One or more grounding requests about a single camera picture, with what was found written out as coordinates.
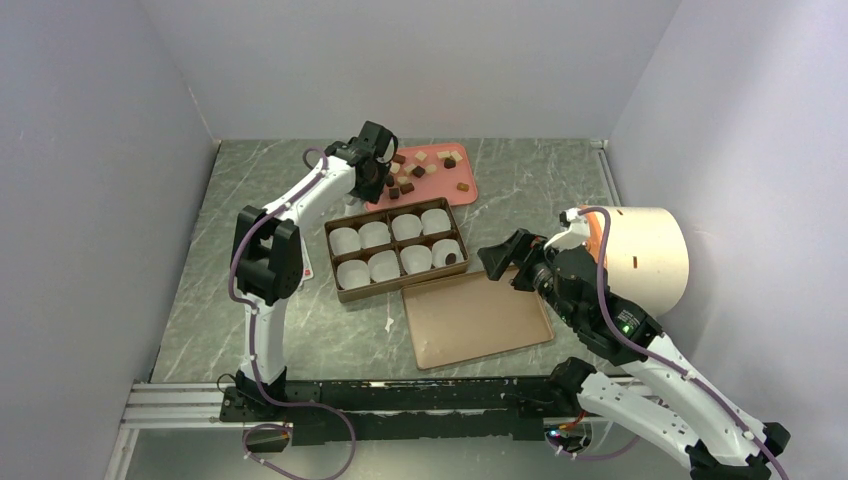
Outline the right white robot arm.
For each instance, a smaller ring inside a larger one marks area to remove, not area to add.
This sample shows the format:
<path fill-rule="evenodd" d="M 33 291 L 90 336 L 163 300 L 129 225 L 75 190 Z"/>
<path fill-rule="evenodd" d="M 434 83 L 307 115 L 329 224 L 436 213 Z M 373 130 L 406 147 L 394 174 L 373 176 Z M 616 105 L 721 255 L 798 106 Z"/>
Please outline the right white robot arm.
<path fill-rule="evenodd" d="M 693 479 L 767 479 L 786 474 L 777 462 L 790 440 L 777 422 L 763 423 L 718 392 L 683 357 L 660 324 L 610 290 L 601 257 L 578 246 L 546 247 L 525 229 L 478 250 L 487 277 L 514 266 L 511 286 L 547 303 L 594 354 L 624 369 L 659 397 L 654 403 L 570 357 L 548 378 L 552 407 L 604 416 L 688 468 Z"/>

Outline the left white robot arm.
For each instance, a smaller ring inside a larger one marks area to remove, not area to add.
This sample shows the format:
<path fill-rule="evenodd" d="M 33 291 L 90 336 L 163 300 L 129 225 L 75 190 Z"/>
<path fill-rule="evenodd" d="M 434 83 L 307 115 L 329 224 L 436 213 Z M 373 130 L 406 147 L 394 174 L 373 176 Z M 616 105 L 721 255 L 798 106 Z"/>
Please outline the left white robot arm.
<path fill-rule="evenodd" d="M 345 197 L 376 202 L 397 143 L 389 129 L 367 121 L 350 140 L 317 149 L 316 164 L 278 199 L 239 212 L 228 279 L 230 298 L 245 311 L 235 385 L 259 419 L 275 419 L 287 402 L 285 314 L 305 271 L 302 232 Z"/>

